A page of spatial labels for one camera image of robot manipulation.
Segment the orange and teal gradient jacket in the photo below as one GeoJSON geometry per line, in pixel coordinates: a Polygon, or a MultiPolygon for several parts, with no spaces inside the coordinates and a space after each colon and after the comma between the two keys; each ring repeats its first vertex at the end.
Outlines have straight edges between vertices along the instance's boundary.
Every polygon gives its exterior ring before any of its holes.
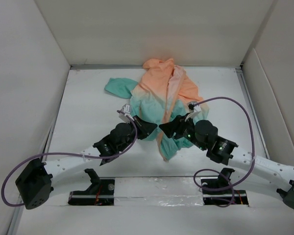
{"type": "Polygon", "coordinates": [[[139,82],[129,78],[110,78],[104,89],[120,98],[129,99],[131,115],[160,125],[177,115],[189,112],[188,104],[203,101],[198,86],[174,59],[149,59],[139,82]]]}

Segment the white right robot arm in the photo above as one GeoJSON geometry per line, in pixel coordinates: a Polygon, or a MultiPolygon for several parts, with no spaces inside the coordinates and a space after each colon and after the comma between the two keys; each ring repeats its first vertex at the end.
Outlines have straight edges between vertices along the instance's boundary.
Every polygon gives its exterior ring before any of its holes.
{"type": "Polygon", "coordinates": [[[177,116],[159,127],[168,138],[185,138],[205,151],[210,160],[225,166],[215,181],[198,184],[202,192],[227,193],[243,183],[247,190],[278,198],[294,210],[294,166],[248,153],[219,136],[217,127],[208,120],[194,123],[187,115],[177,116]]]}

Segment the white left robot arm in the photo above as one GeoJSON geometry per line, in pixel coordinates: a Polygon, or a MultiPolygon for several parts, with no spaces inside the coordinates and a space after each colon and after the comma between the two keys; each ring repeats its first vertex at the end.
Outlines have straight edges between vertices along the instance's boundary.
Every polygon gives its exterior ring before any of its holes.
{"type": "Polygon", "coordinates": [[[69,178],[79,172],[89,176],[82,183],[84,193],[101,193],[102,180],[93,165],[113,161],[128,151],[136,140],[146,139],[158,127],[138,116],[124,115],[124,118],[126,122],[117,124],[107,136],[80,154],[64,153],[63,158],[44,162],[40,158],[32,159],[15,181],[25,208],[32,210],[41,206],[59,194],[64,185],[72,191],[73,183],[69,178]]]}

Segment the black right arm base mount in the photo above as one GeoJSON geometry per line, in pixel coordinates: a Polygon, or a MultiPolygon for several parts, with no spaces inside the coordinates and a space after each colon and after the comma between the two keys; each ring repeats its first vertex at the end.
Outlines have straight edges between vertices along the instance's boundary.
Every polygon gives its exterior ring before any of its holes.
{"type": "MultiPolygon", "coordinates": [[[[222,176],[208,176],[201,177],[200,182],[203,187],[207,188],[222,188],[225,186],[229,186],[228,181],[231,181],[230,176],[234,172],[233,169],[224,168],[221,170],[221,174],[223,174],[226,178],[224,179],[222,176]]],[[[223,191],[207,191],[207,190],[199,190],[203,194],[203,203],[204,205],[214,205],[217,207],[225,207],[228,205],[232,199],[232,190],[227,189],[223,191]]],[[[234,197],[231,205],[248,205],[247,193],[245,190],[234,189],[234,197]]]]}

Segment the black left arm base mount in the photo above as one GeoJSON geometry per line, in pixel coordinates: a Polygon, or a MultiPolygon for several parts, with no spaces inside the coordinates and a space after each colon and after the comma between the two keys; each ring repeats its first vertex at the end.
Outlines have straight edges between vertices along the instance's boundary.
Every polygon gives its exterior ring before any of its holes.
{"type": "Polygon", "coordinates": [[[93,169],[85,169],[91,184],[85,190],[72,191],[68,204],[71,206],[113,206],[115,178],[100,178],[93,169]]]}

